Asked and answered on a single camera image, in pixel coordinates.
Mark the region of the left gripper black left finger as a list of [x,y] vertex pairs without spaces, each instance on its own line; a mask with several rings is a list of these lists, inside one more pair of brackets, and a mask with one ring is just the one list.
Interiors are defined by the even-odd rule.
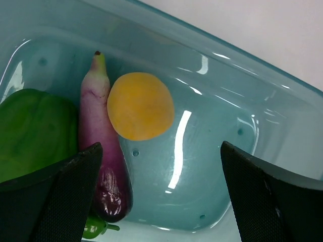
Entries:
[[101,161],[97,142],[1,183],[1,241],[81,241]]

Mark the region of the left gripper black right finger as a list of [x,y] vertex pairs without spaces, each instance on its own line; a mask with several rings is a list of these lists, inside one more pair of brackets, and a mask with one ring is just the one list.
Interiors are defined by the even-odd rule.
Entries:
[[322,241],[322,181],[227,141],[221,161],[242,241]]

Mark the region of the yellow toy orange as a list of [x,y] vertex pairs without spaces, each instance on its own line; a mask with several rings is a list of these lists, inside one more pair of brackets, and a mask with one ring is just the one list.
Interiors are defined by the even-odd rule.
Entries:
[[145,141],[165,133],[175,119],[172,96],[156,76],[132,72],[112,86],[107,111],[116,132],[131,141]]

